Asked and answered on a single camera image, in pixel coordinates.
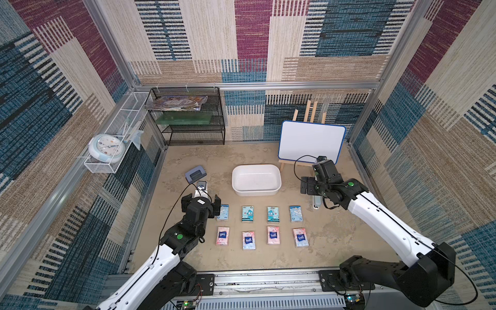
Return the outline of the pink white tissue pack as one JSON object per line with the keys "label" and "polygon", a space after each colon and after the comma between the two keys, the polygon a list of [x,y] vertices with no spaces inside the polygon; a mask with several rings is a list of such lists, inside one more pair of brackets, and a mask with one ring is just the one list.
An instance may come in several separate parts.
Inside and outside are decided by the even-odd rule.
{"label": "pink white tissue pack", "polygon": [[267,227],[267,243],[269,245],[280,245],[280,227]]}

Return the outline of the pink blue tissue pack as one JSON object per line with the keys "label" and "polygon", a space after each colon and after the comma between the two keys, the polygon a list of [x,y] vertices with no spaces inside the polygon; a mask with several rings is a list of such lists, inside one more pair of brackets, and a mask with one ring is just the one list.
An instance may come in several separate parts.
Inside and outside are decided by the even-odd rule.
{"label": "pink blue tissue pack", "polygon": [[245,231],[242,233],[242,248],[243,250],[255,250],[256,241],[254,231]]}
{"label": "pink blue tissue pack", "polygon": [[297,247],[308,247],[309,241],[307,238],[307,232],[305,228],[296,228],[293,229],[293,236],[295,245]]}

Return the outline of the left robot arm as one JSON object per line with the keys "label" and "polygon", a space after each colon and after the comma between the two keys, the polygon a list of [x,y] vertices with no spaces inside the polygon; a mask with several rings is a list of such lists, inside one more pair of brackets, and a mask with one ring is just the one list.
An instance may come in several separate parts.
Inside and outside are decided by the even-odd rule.
{"label": "left robot arm", "polygon": [[183,218],[159,239],[149,259],[95,309],[161,309],[173,298],[199,292],[197,270],[183,259],[205,242],[207,221],[220,214],[222,200],[203,193],[181,198]]}

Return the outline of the teal cartoon tissue pack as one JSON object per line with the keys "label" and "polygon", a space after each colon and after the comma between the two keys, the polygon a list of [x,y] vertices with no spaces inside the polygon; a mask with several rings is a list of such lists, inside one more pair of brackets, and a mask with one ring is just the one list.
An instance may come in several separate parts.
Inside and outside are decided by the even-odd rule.
{"label": "teal cartoon tissue pack", "polygon": [[253,206],[243,206],[242,207],[242,222],[253,222],[254,220],[254,207]]}
{"label": "teal cartoon tissue pack", "polygon": [[280,222],[279,207],[269,206],[267,208],[267,222],[268,223],[279,223]]}

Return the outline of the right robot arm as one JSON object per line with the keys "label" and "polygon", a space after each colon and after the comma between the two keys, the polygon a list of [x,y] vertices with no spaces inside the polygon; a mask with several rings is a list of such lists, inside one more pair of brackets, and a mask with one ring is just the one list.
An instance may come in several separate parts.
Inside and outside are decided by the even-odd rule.
{"label": "right robot arm", "polygon": [[356,179],[343,180],[332,160],[316,158],[315,175],[301,178],[301,193],[320,196],[374,230],[400,258],[399,262],[368,260],[354,255],[339,265],[340,286],[378,284],[396,289],[420,307],[427,307],[455,281],[456,253],[436,244],[403,222]]}

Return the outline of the blue elephant tissue pack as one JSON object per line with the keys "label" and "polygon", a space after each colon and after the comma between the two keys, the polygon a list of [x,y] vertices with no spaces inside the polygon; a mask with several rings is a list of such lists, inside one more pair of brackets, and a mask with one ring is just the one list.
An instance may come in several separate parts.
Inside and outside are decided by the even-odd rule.
{"label": "blue elephant tissue pack", "polygon": [[220,206],[220,214],[216,216],[218,221],[227,221],[229,219],[229,206],[221,205]]}

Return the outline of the blue striped tissue pack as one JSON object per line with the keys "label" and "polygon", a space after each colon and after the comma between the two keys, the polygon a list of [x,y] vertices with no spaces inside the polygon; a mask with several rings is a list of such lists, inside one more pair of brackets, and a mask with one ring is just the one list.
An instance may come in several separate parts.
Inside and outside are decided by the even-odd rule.
{"label": "blue striped tissue pack", "polygon": [[303,222],[304,219],[301,206],[290,206],[289,212],[292,223]]}

